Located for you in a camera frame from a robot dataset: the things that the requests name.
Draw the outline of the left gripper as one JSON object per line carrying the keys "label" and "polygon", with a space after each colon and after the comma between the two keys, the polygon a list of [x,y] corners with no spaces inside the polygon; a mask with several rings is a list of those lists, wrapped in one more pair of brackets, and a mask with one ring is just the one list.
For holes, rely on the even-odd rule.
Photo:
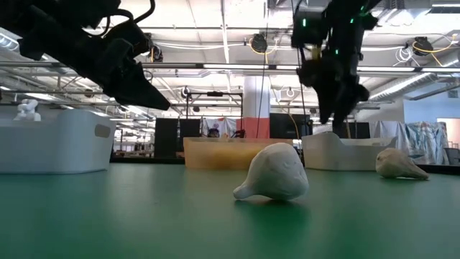
{"label": "left gripper", "polygon": [[122,105],[166,111],[170,102],[144,76],[138,55],[151,50],[151,39],[139,27],[114,27],[104,36],[78,32],[77,73],[104,90],[115,90]]}

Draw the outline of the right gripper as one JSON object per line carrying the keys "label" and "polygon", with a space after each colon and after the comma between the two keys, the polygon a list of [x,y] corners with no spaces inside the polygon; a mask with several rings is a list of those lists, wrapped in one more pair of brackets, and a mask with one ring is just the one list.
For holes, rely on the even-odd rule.
{"label": "right gripper", "polygon": [[335,110],[335,126],[340,127],[359,101],[369,100],[369,91],[360,84],[357,74],[362,58],[361,53],[352,53],[348,58],[313,55],[307,59],[300,55],[296,73],[300,83],[317,95],[321,124],[326,124]]}

